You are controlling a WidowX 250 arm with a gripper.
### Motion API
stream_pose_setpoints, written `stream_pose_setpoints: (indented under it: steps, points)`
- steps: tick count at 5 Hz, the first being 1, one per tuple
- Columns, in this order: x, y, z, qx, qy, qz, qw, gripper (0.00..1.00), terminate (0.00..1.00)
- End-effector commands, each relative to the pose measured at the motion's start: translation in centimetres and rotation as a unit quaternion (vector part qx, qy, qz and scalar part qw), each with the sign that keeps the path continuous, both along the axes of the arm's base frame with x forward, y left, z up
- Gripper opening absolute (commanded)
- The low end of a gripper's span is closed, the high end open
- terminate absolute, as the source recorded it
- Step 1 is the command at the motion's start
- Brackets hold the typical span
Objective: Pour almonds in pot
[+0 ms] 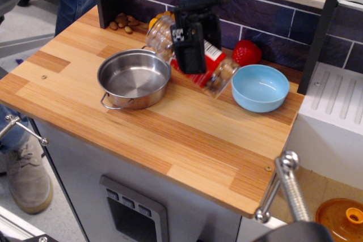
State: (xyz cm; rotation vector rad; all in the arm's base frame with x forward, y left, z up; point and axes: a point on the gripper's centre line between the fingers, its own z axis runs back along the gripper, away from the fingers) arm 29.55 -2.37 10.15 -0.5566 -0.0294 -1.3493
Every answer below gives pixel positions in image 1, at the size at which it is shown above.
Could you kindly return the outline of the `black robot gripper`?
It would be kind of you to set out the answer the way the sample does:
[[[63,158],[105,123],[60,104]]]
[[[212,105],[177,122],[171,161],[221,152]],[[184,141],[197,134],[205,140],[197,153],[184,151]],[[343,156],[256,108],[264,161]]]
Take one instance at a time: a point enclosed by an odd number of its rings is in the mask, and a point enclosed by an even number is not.
[[[178,0],[174,10],[176,24],[171,26],[171,34],[179,69],[184,74],[206,72],[204,39],[222,48],[220,20],[212,7],[229,1]]]

